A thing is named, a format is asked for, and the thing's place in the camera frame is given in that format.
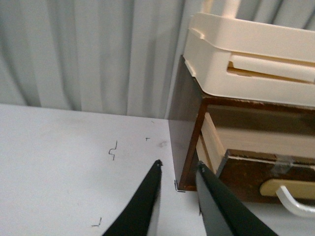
curtain fold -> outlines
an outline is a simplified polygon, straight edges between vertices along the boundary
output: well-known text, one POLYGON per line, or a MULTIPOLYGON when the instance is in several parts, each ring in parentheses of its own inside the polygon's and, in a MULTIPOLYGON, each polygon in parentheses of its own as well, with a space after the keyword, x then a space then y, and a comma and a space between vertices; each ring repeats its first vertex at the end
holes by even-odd
MULTIPOLYGON (((0 102, 168 118, 202 2, 0 0, 0 102)), ((314 0, 243 0, 237 18, 315 30, 314 12, 314 0)))

wooden cabinet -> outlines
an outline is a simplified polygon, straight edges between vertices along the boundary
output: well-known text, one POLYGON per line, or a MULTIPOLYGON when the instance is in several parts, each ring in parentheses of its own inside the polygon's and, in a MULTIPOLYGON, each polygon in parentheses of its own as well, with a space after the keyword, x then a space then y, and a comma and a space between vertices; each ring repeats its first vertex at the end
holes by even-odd
POLYGON ((181 57, 169 117, 174 168, 179 190, 195 190, 196 146, 202 134, 205 114, 219 140, 219 155, 226 149, 313 157, 315 109, 249 101, 205 94, 181 57), (251 137, 244 139, 244 133, 251 137))

pencil mark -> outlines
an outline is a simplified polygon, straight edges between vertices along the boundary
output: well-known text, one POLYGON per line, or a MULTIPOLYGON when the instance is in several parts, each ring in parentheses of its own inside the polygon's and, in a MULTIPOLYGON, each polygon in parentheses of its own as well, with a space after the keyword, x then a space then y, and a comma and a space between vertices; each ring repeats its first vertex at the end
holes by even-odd
POLYGON ((175 190, 176 190, 176 192, 179 192, 179 193, 186 193, 186 191, 178 190, 178 188, 177 188, 177 181, 176 181, 176 180, 174 180, 174 185, 175 185, 175 190))
POLYGON ((92 226, 92 227, 99 227, 101 222, 102 222, 102 217, 99 219, 98 225, 91 225, 91 226, 92 226))
POLYGON ((160 147, 160 148, 165 147, 165 146, 167 146, 167 141, 163 141, 163 142, 158 144, 158 147, 160 147))
POLYGON ((113 156, 113 160, 115 160, 115 154, 112 154, 112 153, 110 153, 110 152, 111 152, 111 150, 116 150, 116 149, 117 149, 117 140, 116 140, 116 146, 115 146, 115 148, 109 149, 109 152, 108 152, 109 155, 112 155, 112 156, 113 156))

white handle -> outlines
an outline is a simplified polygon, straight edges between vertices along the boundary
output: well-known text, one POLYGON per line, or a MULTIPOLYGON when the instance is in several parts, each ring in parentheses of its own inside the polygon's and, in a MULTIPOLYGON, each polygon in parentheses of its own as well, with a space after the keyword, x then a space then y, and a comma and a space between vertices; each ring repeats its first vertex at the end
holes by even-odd
POLYGON ((285 186, 280 186, 276 193, 283 206, 293 214, 302 217, 315 217, 315 207, 296 201, 285 186))

wooden drawer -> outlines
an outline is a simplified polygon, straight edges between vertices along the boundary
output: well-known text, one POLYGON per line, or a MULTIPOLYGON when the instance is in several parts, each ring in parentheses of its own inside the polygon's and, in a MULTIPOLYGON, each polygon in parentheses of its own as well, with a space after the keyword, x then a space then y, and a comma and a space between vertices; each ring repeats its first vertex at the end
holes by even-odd
POLYGON ((307 115, 210 106, 196 150, 242 201, 279 202, 259 191, 270 179, 315 181, 315 123, 307 115))

